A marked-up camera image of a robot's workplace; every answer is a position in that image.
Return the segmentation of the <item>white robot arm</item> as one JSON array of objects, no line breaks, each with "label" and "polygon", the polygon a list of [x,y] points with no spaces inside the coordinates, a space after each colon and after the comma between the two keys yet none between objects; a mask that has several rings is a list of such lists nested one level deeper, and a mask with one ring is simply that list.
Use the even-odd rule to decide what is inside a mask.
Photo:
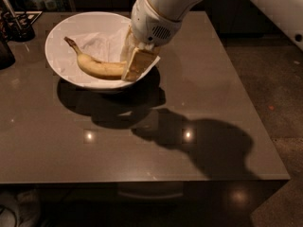
[{"label": "white robot arm", "polygon": [[[303,49],[303,0],[248,0]],[[236,16],[241,0],[135,0],[121,59],[126,62],[122,78],[136,81],[149,70],[161,46],[168,44],[191,9],[204,4],[211,15]]]}]

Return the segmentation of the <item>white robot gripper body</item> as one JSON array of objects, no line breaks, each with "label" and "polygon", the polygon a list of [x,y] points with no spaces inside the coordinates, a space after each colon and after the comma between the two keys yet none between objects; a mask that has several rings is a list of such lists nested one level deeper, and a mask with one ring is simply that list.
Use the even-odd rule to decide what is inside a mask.
[{"label": "white robot gripper body", "polygon": [[181,27],[161,16],[148,0],[136,0],[131,15],[131,31],[135,44],[140,49],[152,51],[155,47],[168,44]]}]

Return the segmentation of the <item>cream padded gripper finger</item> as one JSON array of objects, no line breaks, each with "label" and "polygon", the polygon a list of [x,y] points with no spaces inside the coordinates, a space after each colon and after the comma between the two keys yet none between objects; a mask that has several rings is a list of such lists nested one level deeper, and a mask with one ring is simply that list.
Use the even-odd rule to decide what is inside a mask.
[{"label": "cream padded gripper finger", "polygon": [[123,48],[120,58],[126,62],[122,79],[125,81],[136,81],[149,68],[159,54],[159,49],[153,51],[134,48]]},{"label": "cream padded gripper finger", "polygon": [[138,44],[139,44],[139,41],[134,36],[132,28],[129,27],[126,37],[125,37],[124,45],[122,47],[122,51],[120,54],[120,60],[129,61],[130,58],[132,57],[134,49],[138,46]]}]

